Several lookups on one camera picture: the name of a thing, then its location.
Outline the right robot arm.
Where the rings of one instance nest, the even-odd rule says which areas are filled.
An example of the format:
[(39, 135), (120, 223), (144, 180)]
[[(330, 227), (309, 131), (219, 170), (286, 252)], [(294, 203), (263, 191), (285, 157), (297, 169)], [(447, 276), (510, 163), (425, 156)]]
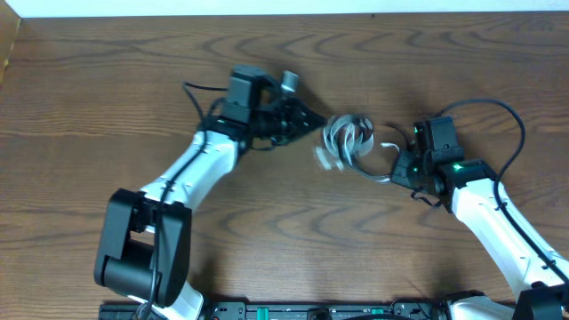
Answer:
[(512, 204), (497, 173), (482, 159), (467, 160), (453, 120), (440, 116), (414, 124), (415, 142), (399, 152), (393, 183), (416, 199), (435, 197), (465, 224), (505, 277), (516, 304), (462, 292), (444, 303), (447, 319), (562, 318), (568, 309), (568, 262)]

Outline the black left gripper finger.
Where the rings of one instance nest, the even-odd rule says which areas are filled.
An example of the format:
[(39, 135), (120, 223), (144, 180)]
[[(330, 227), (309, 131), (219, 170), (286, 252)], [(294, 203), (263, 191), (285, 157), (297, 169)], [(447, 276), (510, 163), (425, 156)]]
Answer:
[(293, 143), (323, 127), (325, 124), (326, 121), (322, 119), (313, 122), (288, 123), (284, 135), (284, 144)]
[(309, 106), (299, 98), (291, 99), (293, 108), (293, 119), (297, 122), (306, 124), (326, 124), (326, 118), (309, 108)]

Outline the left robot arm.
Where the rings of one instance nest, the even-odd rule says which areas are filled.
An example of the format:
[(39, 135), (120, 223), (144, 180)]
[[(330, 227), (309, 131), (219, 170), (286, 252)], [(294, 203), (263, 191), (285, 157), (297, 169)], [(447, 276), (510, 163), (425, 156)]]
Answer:
[(226, 114), (215, 100), (188, 149), (139, 191), (118, 189), (110, 197), (94, 264), (96, 284), (137, 300), (133, 318), (151, 312), (165, 319), (197, 319), (204, 296), (188, 281), (192, 217), (212, 187), (233, 171), (252, 140), (285, 146), (325, 125), (298, 98), (243, 107), (246, 122)]

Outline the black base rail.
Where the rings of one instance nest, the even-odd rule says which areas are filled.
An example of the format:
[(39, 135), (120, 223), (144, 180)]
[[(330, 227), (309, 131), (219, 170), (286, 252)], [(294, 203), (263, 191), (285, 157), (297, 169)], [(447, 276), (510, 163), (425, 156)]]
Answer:
[(210, 302), (197, 320), (310, 320), (353, 319), (378, 315), (385, 319), (512, 319), (515, 309), (483, 296), (465, 300), (425, 303), (396, 300), (387, 304), (252, 304)]

